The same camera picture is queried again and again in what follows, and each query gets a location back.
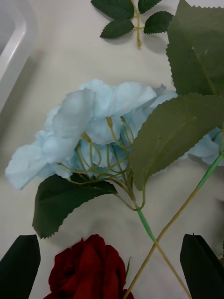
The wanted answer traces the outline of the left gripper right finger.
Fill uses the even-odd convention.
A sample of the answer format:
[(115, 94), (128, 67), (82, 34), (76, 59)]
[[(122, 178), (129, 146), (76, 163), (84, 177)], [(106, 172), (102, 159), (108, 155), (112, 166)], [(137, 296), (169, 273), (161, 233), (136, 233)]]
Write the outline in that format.
[(180, 263), (193, 299), (224, 298), (224, 267), (200, 235), (184, 236)]

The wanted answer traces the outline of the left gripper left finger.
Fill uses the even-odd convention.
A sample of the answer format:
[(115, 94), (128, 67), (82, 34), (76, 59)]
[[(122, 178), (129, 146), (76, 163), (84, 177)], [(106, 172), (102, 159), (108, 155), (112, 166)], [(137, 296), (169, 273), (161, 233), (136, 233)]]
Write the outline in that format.
[(18, 236), (0, 261), (0, 298), (28, 299), (40, 261), (37, 236)]

